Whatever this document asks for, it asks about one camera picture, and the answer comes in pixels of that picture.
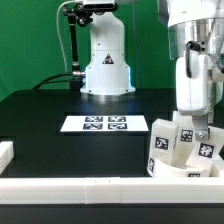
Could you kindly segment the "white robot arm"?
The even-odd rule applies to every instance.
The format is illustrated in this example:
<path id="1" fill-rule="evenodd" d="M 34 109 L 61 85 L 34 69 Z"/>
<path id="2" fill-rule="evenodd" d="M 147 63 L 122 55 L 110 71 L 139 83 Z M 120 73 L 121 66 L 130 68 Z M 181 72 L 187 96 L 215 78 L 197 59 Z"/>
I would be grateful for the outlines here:
<path id="1" fill-rule="evenodd" d="M 84 0 L 92 14 L 91 61 L 83 93 L 119 96 L 133 92 L 124 56 L 124 26 L 112 11 L 117 0 Z M 208 125 L 224 84 L 224 0 L 157 0 L 161 23 L 171 32 L 170 56 L 176 60 L 176 103 L 192 118 L 195 138 L 210 138 Z"/>

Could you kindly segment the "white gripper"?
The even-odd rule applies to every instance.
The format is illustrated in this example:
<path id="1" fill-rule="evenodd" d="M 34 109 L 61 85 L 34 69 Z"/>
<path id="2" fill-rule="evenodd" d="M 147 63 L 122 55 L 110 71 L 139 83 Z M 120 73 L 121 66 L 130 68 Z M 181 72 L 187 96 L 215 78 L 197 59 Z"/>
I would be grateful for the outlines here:
<path id="1" fill-rule="evenodd" d="M 190 54 L 191 77 L 187 76 L 186 59 L 176 62 L 176 103 L 182 116 L 193 116 L 195 139 L 199 142 L 210 138 L 206 114 L 222 99 L 223 82 L 220 72 L 207 55 Z"/>

